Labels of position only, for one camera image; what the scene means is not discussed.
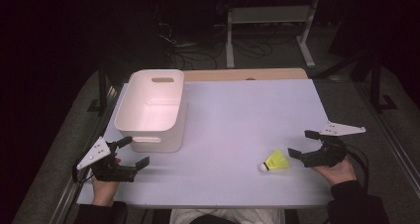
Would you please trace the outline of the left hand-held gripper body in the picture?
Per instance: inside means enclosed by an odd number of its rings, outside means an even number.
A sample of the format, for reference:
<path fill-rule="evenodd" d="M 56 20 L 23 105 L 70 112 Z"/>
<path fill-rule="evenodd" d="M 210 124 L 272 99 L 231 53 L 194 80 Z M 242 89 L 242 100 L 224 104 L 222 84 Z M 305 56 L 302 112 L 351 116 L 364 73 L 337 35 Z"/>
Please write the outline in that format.
<path fill-rule="evenodd" d="M 125 167 L 117 163 L 115 153 L 119 148 L 116 142 L 108 143 L 99 137 L 76 161 L 76 171 L 90 168 L 93 175 L 101 181 L 133 182 L 138 170 L 136 167 Z"/>

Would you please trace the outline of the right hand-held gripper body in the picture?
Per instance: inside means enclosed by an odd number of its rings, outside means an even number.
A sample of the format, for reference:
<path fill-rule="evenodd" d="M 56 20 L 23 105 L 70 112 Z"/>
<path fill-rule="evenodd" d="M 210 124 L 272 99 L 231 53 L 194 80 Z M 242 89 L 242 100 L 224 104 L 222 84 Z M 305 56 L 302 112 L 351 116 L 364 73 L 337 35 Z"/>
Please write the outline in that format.
<path fill-rule="evenodd" d="M 316 131 L 320 134 L 318 141 L 322 144 L 321 148 L 314 152 L 302 154 L 301 161 L 306 168 L 333 167 L 340 163 L 348 153 L 347 145 L 341 140 L 341 137 L 361 134 L 365 131 L 365 127 L 328 122 L 322 129 Z"/>

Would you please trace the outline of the white metal stand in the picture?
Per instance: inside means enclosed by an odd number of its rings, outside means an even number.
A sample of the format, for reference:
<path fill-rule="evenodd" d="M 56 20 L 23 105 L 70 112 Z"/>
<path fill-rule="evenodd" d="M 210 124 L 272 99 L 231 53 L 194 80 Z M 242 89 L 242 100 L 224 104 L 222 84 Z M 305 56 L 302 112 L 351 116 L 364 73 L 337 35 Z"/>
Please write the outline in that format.
<path fill-rule="evenodd" d="M 232 28 L 239 24 L 265 24 L 265 23 L 303 23 L 303 31 L 295 37 L 300 52 L 308 67 L 314 67 L 315 61 L 306 45 L 307 38 L 317 11 L 319 0 L 312 0 L 309 5 L 301 6 L 275 6 L 275 7 L 249 7 L 234 8 L 227 15 L 227 68 L 235 67 Z"/>

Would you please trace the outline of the person's left hand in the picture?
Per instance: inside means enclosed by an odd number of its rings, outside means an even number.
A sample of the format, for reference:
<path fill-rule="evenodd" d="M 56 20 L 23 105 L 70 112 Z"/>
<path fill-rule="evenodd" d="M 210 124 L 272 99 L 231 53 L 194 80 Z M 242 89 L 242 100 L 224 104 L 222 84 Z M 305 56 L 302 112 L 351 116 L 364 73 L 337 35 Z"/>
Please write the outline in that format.
<path fill-rule="evenodd" d="M 117 193 L 119 182 L 101 181 L 92 176 L 93 200 L 92 205 L 111 207 L 114 203 L 114 197 Z"/>

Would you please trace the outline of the person's right hand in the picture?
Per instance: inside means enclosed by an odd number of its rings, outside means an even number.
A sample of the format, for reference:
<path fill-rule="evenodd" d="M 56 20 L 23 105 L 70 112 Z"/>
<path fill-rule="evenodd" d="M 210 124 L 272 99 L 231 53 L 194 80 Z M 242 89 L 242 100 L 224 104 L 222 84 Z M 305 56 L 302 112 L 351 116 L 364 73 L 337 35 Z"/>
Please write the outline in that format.
<path fill-rule="evenodd" d="M 321 174 L 331 186 L 357 179 L 354 168 L 348 157 L 345 157 L 340 163 L 337 163 L 333 167 L 319 166 L 313 168 L 313 170 Z"/>

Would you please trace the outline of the white plastic storage bin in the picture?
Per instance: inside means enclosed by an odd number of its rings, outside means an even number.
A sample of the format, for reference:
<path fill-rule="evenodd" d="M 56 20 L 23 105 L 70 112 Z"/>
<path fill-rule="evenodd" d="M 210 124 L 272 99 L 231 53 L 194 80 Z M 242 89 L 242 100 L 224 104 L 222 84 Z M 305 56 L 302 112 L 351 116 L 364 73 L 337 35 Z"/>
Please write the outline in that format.
<path fill-rule="evenodd" d="M 145 69 L 133 73 L 118 107 L 114 125 L 140 153 L 174 153 L 180 149 L 187 99 L 184 73 Z"/>

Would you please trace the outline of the yellow shuttlecock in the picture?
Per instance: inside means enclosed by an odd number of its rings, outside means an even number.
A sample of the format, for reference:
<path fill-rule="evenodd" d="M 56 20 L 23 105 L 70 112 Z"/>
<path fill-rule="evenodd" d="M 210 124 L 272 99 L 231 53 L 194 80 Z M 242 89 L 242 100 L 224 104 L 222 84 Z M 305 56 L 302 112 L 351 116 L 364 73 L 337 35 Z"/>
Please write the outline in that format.
<path fill-rule="evenodd" d="M 289 168 L 289 163 L 281 150 L 275 150 L 259 165 L 259 171 L 266 172 L 273 169 Z"/>

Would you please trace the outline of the black metal stand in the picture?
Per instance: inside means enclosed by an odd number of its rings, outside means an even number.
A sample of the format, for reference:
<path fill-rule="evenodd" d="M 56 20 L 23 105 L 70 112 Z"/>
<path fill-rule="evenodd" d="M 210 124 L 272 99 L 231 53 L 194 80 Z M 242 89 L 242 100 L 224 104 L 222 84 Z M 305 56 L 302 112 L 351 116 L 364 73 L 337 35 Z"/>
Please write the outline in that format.
<path fill-rule="evenodd" d="M 96 112 L 99 116 L 105 114 L 107 109 L 113 104 L 116 90 L 109 80 L 107 69 L 104 62 L 99 64 L 98 70 L 98 97 L 90 102 L 88 112 Z"/>
<path fill-rule="evenodd" d="M 311 78 L 327 78 L 352 63 L 355 64 L 355 67 L 350 74 L 351 81 L 363 82 L 370 75 L 369 102 L 374 110 L 381 113 L 383 110 L 396 109 L 397 106 L 391 97 L 380 93 L 381 60 L 376 50 L 360 50 L 332 67 L 311 75 Z"/>

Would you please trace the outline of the person's white shirt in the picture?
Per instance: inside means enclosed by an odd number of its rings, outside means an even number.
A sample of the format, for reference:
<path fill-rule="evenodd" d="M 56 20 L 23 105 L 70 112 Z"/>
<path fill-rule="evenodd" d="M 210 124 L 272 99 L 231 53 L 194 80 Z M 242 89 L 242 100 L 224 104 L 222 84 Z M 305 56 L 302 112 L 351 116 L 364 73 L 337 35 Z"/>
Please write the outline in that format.
<path fill-rule="evenodd" d="M 169 224 L 280 224 L 279 209 L 172 209 Z"/>

